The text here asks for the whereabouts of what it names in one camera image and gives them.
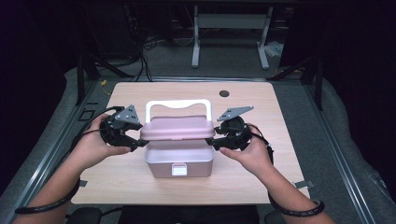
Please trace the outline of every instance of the hand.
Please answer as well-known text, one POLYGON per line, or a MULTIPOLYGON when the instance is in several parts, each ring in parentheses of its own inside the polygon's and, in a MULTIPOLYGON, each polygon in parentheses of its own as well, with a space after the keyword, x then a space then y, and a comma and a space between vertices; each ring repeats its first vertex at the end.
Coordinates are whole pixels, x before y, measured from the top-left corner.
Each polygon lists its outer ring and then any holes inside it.
MULTIPOLYGON (((249 125, 249 128, 253 133, 260 134, 253 125, 249 125)), ((239 161, 245 169, 257 177, 274 168, 264 142, 256 136, 252 136, 250 144, 243 151, 234 151, 227 147, 221 147, 219 151, 225 156, 239 161)))
POLYGON ((103 141, 100 132, 97 130, 100 129, 100 124, 106 117, 108 117, 108 115, 103 114, 92 121, 90 129, 81 137, 68 158, 68 160, 77 165, 81 171, 93 167, 109 156, 122 155, 131 151, 129 147, 112 147, 108 146, 103 141))

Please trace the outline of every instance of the forearm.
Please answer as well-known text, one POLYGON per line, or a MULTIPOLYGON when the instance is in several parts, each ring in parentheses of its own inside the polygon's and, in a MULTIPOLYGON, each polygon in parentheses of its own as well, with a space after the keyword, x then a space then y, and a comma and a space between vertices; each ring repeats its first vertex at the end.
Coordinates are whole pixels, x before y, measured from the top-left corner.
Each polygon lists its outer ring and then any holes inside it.
MULTIPOLYGON (((303 212, 315 208, 317 205, 295 188, 276 168, 259 175, 258 178, 267 187, 274 201, 281 207, 303 212)), ((312 217, 291 217, 283 215, 288 223, 333 223, 324 212, 312 217)))
MULTIPOLYGON (((76 185, 81 173, 82 169, 72 161, 65 161, 27 206, 37 207, 60 201, 76 185)), ((14 223, 63 223, 69 204, 67 202, 43 213, 19 215, 14 223)))

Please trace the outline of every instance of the pink plastic box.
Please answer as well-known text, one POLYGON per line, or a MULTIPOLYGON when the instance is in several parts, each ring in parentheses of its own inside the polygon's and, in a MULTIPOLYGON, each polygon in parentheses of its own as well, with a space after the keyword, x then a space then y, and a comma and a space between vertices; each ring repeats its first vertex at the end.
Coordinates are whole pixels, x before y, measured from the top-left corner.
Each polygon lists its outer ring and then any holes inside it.
POLYGON ((197 177, 212 173, 214 148, 205 138, 215 135, 211 104, 207 100, 150 101, 140 138, 149 140, 145 160, 155 177, 197 177), (154 105, 185 108, 204 104, 206 115, 150 117, 154 105))

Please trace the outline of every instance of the box latch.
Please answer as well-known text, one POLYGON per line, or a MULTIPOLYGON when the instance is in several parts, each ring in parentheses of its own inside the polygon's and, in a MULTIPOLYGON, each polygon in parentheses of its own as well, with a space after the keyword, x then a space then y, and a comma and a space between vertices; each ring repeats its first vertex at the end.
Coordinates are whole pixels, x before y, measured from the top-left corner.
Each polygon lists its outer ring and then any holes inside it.
POLYGON ((187 164, 184 162, 173 163, 172 175, 187 175, 187 164))

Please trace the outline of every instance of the gray carpet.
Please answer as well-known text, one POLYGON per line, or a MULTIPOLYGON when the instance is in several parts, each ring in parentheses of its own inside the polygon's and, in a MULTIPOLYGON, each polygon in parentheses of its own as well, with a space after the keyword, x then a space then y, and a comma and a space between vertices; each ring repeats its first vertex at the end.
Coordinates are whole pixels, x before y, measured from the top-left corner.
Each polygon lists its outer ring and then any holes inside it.
MULTIPOLYGON (((241 81, 265 81, 266 77, 273 76, 279 59, 269 58, 270 69, 263 71, 255 47, 255 38, 243 38, 242 41, 240 37, 202 39, 201 61, 197 69, 191 68, 191 45, 182 47, 166 42, 159 43, 156 48, 145 51, 153 79, 183 81, 189 78, 189 81, 211 81, 233 78, 241 81)), ((139 63, 121 68, 130 74, 136 74, 139 69, 139 63)), ((31 177, 37 167, 43 167, 44 160, 52 161, 52 164, 47 164, 48 167, 56 164, 68 149, 74 134, 84 123, 84 120, 80 119, 84 119, 90 110, 98 111, 106 107, 109 96, 105 91, 112 91, 120 81, 129 81, 128 78, 117 78, 103 69, 101 73, 103 78, 108 80, 105 88, 100 87, 97 81, 87 81, 87 96, 81 106, 75 106, 76 70, 65 75, 68 83, 64 98, 29 158, 0 198, 0 223, 11 220, 13 208, 25 203, 26 198, 38 190, 28 188, 35 184, 39 186, 40 183, 31 177)), ((326 211, 336 223, 396 223, 396 206, 387 197, 386 190, 381 187, 380 176, 364 161, 359 149, 350 139, 347 114, 332 86, 324 82, 324 111, 321 112, 312 103, 311 88, 301 86, 295 80, 297 77, 298 75, 294 75, 285 81, 275 82, 274 87, 304 177, 316 184, 310 189, 312 198, 321 199, 326 203, 326 211), (337 146, 341 148, 347 168, 354 179, 341 176, 345 167, 339 168, 334 157, 332 139, 323 126, 323 116, 330 124, 337 146), (357 210, 355 201, 351 200, 351 195, 357 191, 349 188, 348 181, 356 182, 359 186, 358 193, 366 203, 364 206, 368 208, 368 217, 362 215, 357 210)), ((147 79, 142 75, 139 80, 147 79)), ((82 205, 72 205, 69 212, 80 206, 82 205)), ((105 212, 118 206, 114 204, 98 207, 105 212)), ((259 205, 258 209, 261 216, 273 210, 271 205, 259 205)), ((102 223, 117 223, 119 215, 120 212, 106 216, 102 223)))

